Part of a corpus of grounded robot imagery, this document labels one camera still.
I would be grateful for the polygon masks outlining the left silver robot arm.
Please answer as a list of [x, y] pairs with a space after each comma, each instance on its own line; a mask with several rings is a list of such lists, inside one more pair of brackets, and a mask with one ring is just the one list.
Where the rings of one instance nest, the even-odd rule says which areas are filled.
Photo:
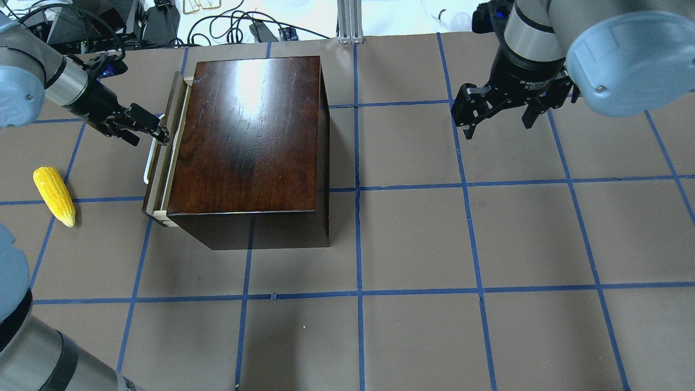
[[102, 84], [102, 77], [128, 69], [125, 46], [119, 36], [114, 35], [114, 40], [119, 54], [104, 52], [83, 62], [60, 54], [20, 20], [2, 15], [2, 127], [32, 124], [49, 100], [104, 136], [136, 146], [140, 140], [137, 133], [141, 132], [160, 144], [169, 143], [167, 127], [158, 116], [135, 103], [122, 106], [116, 94]]

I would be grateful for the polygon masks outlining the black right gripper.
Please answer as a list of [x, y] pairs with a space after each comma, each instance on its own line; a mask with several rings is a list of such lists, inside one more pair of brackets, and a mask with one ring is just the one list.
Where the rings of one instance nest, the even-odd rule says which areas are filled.
[[567, 97], [575, 103], [579, 87], [569, 77], [563, 59], [529, 60], [501, 46], [486, 84], [462, 84], [450, 113], [465, 139], [471, 140], [480, 122], [502, 110], [526, 106], [523, 125], [531, 129], [541, 114], [562, 107]]

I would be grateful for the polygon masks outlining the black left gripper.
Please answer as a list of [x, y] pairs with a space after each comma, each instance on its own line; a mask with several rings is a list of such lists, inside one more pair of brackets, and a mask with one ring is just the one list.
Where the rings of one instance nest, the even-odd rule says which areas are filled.
[[141, 140], [135, 131], [144, 132], [160, 144], [169, 143], [169, 131], [158, 116], [136, 103], [122, 106], [114, 92], [97, 81], [87, 83], [81, 96], [82, 118], [107, 137], [117, 137], [137, 147]]

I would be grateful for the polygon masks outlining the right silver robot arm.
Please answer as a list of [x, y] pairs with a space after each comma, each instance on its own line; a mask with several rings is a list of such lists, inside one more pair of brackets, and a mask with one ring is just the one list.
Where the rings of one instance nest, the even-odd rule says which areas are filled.
[[568, 97], [621, 118], [693, 89], [692, 1], [489, 1], [472, 31], [499, 47], [487, 83], [463, 84], [450, 109], [466, 139], [506, 109], [523, 107], [529, 129]]

